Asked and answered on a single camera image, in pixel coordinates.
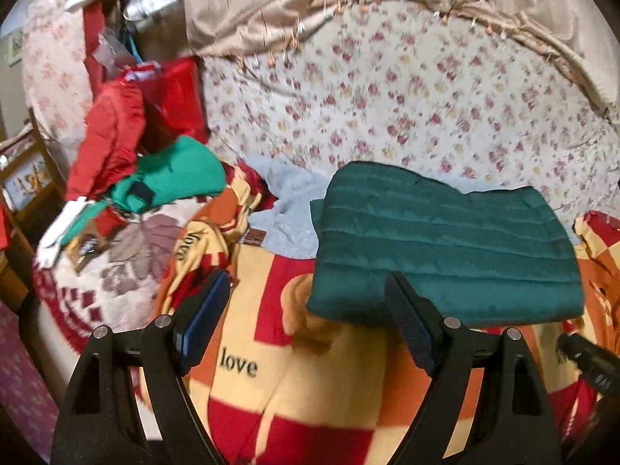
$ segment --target leaf pattern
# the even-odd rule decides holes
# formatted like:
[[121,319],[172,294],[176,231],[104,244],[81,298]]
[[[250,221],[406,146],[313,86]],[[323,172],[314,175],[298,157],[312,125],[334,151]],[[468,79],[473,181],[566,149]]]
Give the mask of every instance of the leaf pattern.
[[128,224],[112,239],[109,251],[110,262],[124,262],[135,257],[144,242],[140,224]]
[[180,233],[177,220],[161,213],[126,226],[112,239],[108,258],[115,265],[101,271],[103,290],[118,296],[138,289],[127,266],[138,280],[161,280]]

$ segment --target label tag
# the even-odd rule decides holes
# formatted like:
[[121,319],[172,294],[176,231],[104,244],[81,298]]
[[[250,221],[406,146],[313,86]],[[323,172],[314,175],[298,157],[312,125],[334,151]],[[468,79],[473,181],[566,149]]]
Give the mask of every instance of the label tag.
[[266,231],[260,229],[250,229],[243,239],[244,245],[261,246],[267,235]]

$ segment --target clear plastic bag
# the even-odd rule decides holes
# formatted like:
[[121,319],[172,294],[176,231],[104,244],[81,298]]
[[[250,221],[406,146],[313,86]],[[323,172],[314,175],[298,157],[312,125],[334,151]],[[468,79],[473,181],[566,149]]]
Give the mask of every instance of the clear plastic bag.
[[127,66],[136,65],[136,58],[117,40],[110,28],[99,33],[99,45],[92,57],[103,65],[107,79],[115,78]]
[[168,12],[175,12],[181,5],[181,0],[130,0],[123,10],[123,17],[129,26],[141,29]]

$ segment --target black clamp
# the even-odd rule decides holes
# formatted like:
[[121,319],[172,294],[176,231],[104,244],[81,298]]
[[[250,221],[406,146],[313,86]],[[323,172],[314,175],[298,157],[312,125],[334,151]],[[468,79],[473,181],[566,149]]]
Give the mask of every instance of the black clamp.
[[[52,465],[224,465],[181,377],[197,365],[226,308],[230,283],[214,270],[174,315],[144,329],[95,329],[73,373],[58,417]],[[557,465],[560,448],[543,383],[517,329],[501,335],[444,318],[401,273],[386,279],[386,303],[414,362],[432,378],[389,465]],[[133,395],[130,366],[142,366],[167,456],[149,450]],[[471,369],[484,368],[463,451],[443,458],[458,421]]]

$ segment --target floral bedsheet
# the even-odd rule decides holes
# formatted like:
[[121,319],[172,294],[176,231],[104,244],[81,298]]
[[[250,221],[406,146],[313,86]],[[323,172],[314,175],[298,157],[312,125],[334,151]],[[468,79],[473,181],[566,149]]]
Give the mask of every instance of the floral bedsheet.
[[[620,217],[618,135],[535,52],[458,18],[443,24],[411,2],[347,7],[302,47],[277,55],[274,67],[268,55],[245,66],[205,58],[209,146],[220,158],[283,155],[324,175],[376,160],[530,184],[568,226],[590,209]],[[182,200],[144,215],[121,231],[125,246],[80,275],[64,256],[51,271],[35,269],[36,290],[75,349],[101,323],[145,324],[157,260],[199,207]],[[153,227],[168,239],[150,236]],[[123,241],[129,234],[145,250]]]

